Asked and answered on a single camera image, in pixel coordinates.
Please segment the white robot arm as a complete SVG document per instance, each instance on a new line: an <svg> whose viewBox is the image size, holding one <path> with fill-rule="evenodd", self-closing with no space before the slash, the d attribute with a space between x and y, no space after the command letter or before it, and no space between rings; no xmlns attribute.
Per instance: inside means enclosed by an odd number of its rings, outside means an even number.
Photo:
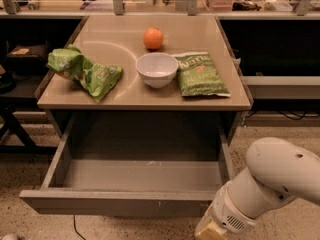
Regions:
<svg viewBox="0 0 320 240"><path fill-rule="evenodd" d="M195 230L196 240L227 240L253 228L264 213L295 198L320 205L320 158L286 140L265 137L246 152L246 167L226 182Z"/></svg>

